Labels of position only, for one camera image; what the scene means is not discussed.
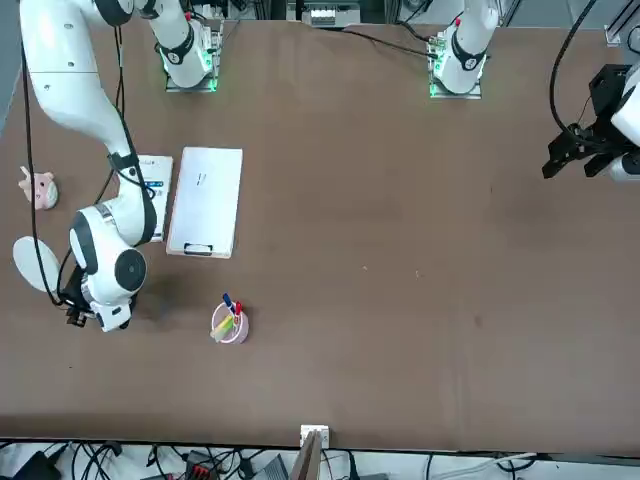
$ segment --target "floor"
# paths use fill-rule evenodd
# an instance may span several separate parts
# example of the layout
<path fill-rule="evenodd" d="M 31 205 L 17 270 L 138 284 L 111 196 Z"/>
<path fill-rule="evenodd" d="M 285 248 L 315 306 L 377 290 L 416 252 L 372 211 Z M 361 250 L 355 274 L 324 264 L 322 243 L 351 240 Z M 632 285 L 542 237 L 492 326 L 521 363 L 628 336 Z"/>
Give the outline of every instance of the floor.
<path fill-rule="evenodd" d="M 44 450 L 50 444 L 18 444 L 11 445 L 0 451 L 0 475 L 14 475 L 20 467 L 31 457 L 37 450 Z M 58 446 L 54 446 L 47 453 L 51 455 Z M 206 454 L 203 448 L 194 447 Z M 61 456 L 57 467 L 63 473 L 62 479 L 71 479 L 71 461 L 75 446 L 68 448 Z M 179 451 L 188 453 L 190 447 L 180 447 Z M 150 451 L 149 446 L 125 446 L 123 453 L 117 458 L 108 459 L 103 464 L 106 473 L 112 480 L 118 479 L 147 479 L 155 478 L 159 474 L 157 466 L 154 464 L 147 467 L 147 458 Z M 225 449 L 212 449 L 214 455 L 224 452 Z M 88 457 L 82 453 L 78 455 L 76 462 L 76 478 L 80 478 L 88 463 Z M 255 450 L 243 451 L 243 456 L 247 457 L 254 453 Z M 269 450 L 255 458 L 252 466 L 255 472 L 259 472 L 267 465 L 276 455 L 282 456 L 285 468 L 290 473 L 295 461 L 296 452 L 294 451 L 278 451 Z M 339 480 L 349 475 L 349 461 L 347 454 L 341 451 L 327 450 L 327 459 L 331 466 L 331 472 L 327 468 L 326 462 L 322 462 L 319 478 L 322 480 Z M 421 480 L 425 478 L 425 468 L 428 461 L 428 455 L 425 454 L 408 454 L 408 453 L 363 453 L 354 452 L 354 458 L 358 474 L 364 479 L 365 475 L 386 474 L 387 478 L 402 480 Z M 184 472 L 184 464 L 178 456 L 167 447 L 160 448 L 159 460 L 163 472 L 173 473 L 179 476 Z M 452 457 L 444 455 L 434 456 L 430 469 L 430 476 L 435 480 L 437 476 L 443 472 L 453 470 L 466 469 L 486 462 L 487 458 L 483 457 Z M 97 474 L 97 469 L 93 468 L 88 478 Z M 569 463 L 569 462 L 550 462 L 538 461 L 531 468 L 518 472 L 518 479 L 522 480 L 600 480 L 607 478 L 611 480 L 631 480 L 640 476 L 640 468 L 637 466 L 613 466 L 613 465 L 597 465 L 587 463 Z M 490 466 L 486 470 L 476 474 L 475 476 L 467 475 L 466 478 L 476 478 L 482 480 L 508 480 L 510 474 L 504 473 L 496 466 Z"/>

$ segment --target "pink plush toy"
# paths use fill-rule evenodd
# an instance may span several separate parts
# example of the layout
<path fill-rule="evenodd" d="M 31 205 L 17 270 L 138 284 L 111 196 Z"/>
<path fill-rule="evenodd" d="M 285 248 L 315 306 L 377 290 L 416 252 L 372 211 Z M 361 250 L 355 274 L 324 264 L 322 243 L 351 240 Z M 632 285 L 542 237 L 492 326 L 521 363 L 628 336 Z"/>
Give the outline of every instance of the pink plush toy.
<path fill-rule="evenodd" d="M 24 194 L 27 200 L 31 201 L 31 178 L 29 170 L 25 167 L 20 167 L 22 173 L 27 178 L 18 182 L 18 186 L 24 190 Z M 53 181 L 53 173 L 34 173 L 34 180 L 36 182 L 36 202 L 34 204 L 36 210 L 53 208 L 58 201 L 58 187 Z"/>

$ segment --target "pen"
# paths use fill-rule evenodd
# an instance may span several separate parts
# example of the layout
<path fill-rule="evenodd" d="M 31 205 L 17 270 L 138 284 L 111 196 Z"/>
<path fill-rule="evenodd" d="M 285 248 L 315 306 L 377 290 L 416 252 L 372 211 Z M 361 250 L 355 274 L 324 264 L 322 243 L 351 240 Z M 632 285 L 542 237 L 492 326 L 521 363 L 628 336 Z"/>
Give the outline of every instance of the pen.
<path fill-rule="evenodd" d="M 231 298 L 229 297 L 228 293 L 224 293 L 222 295 L 222 300 L 224 300 L 224 304 L 227 306 L 227 308 L 229 309 L 229 311 L 235 315 L 236 314 L 236 309 L 233 308 L 233 303 L 231 303 Z"/>

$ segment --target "white round object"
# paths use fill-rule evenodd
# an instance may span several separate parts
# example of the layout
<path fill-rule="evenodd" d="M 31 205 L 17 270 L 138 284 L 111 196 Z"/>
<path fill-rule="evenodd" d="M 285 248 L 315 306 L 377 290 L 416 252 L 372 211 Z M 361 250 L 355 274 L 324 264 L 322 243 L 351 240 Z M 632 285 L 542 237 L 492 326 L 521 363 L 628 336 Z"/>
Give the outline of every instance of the white round object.
<path fill-rule="evenodd" d="M 54 292 L 56 284 L 58 283 L 60 264 L 54 253 L 42 240 L 38 240 L 38 246 L 40 247 L 40 257 L 42 258 L 42 266 L 45 277 L 47 278 L 49 290 Z M 36 256 L 33 237 L 22 237 L 16 240 L 16 243 L 13 244 L 13 261 L 16 267 L 18 267 L 20 274 L 33 288 L 37 288 L 41 292 L 47 291 L 42 281 L 40 267 L 38 266 L 38 257 Z"/>

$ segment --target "pen holder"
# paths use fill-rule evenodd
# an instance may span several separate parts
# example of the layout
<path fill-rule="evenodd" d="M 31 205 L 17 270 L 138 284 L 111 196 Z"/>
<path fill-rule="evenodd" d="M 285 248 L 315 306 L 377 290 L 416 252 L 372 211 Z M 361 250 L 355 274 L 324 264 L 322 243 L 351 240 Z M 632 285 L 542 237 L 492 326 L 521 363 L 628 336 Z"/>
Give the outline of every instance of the pen holder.
<path fill-rule="evenodd" d="M 227 306 L 222 302 L 218 305 L 218 308 L 213 312 L 211 317 L 211 331 L 216 328 L 227 316 L 230 314 Z M 240 322 L 238 325 L 233 326 L 230 332 L 228 332 L 219 343 L 225 344 L 238 344 L 245 341 L 249 335 L 249 318 L 244 312 L 240 312 Z"/>

